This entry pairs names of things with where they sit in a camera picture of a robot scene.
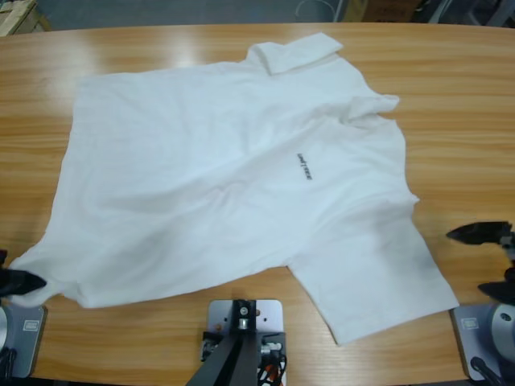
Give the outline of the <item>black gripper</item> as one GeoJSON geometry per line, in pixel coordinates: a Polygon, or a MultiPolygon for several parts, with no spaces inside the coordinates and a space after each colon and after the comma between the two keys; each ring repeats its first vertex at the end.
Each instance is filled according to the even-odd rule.
{"type": "Polygon", "coordinates": [[[447,237],[463,244],[499,244],[511,266],[505,271],[507,282],[488,282],[478,289],[495,300],[514,299],[514,231],[507,221],[488,221],[466,224],[447,233],[447,237]]]}
{"type": "MultiPolygon", "coordinates": [[[[0,266],[3,266],[7,259],[7,251],[0,250],[0,266]]],[[[43,288],[47,282],[41,277],[23,270],[1,268],[1,290],[0,297],[17,296],[28,294],[32,291],[43,288]]]]}

